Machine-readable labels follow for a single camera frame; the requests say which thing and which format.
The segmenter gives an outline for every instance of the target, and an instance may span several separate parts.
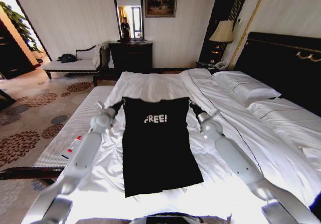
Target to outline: headboard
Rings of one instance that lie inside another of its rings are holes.
[[[251,32],[234,67],[321,117],[321,39]]]

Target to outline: wooden dresser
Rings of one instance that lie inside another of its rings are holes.
[[[117,72],[148,73],[152,70],[152,42],[109,42],[111,56]]]

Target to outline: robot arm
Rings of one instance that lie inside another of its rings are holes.
[[[104,105],[98,102],[100,113],[91,119],[89,133],[82,140],[58,180],[47,187],[35,200],[23,219],[23,224],[65,223],[72,202],[58,196],[73,192],[81,178],[90,170],[102,141],[101,135],[106,129],[112,127],[112,122],[122,104],[123,100],[105,109]]]
[[[61,195],[73,192],[81,178],[90,170],[101,144],[101,134],[111,128],[123,103],[124,100],[104,109],[104,105],[98,102],[100,114],[92,118],[89,133],[82,140],[58,180],[47,187],[35,200],[23,219],[23,224],[65,223],[72,202],[64,199]],[[196,114],[201,131],[207,138],[211,138],[215,142],[215,148],[222,158],[231,170],[246,183],[252,193],[262,200],[276,199],[278,201],[262,208],[270,223],[320,224],[319,220],[294,195],[264,178],[243,150],[233,140],[222,134],[223,127],[220,123],[214,121],[193,102],[190,102],[190,107]]]
[[[214,141],[215,148],[224,161],[244,181],[250,191],[262,200],[278,201],[263,207],[270,223],[321,223],[292,193],[265,179],[236,142],[223,135],[220,123],[193,102],[190,102],[190,107],[201,125],[203,134]]]

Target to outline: black t-shirt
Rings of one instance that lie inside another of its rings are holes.
[[[156,193],[203,182],[191,152],[189,98],[145,102],[125,97],[125,196]]]

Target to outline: white bedsheet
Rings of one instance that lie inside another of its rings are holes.
[[[180,75],[125,72],[105,105],[116,103],[122,96],[141,98],[145,101],[191,96],[205,110],[213,112],[215,108],[194,85],[190,74],[204,94],[208,94],[225,117],[239,129],[255,153],[264,175],[271,182],[291,191],[306,205],[311,204],[320,191],[321,180],[304,159],[303,154],[290,149],[237,102],[213,86],[213,79],[209,73],[191,70]],[[216,118],[223,125],[224,134],[239,143],[254,160],[237,131],[220,116]],[[122,176],[122,133],[125,118],[122,108],[116,119],[117,122],[109,135],[105,134],[103,137],[102,146],[93,162],[92,172],[69,196],[73,201],[73,208],[67,223],[94,217],[134,219],[173,211],[198,216],[218,216],[224,219],[232,214],[236,223],[248,223],[249,219],[252,223],[267,223],[260,213],[260,206],[265,202],[248,191],[245,184],[230,172],[215,150],[214,144],[202,137],[191,109],[187,118],[190,145],[204,183],[162,193],[125,198]]]

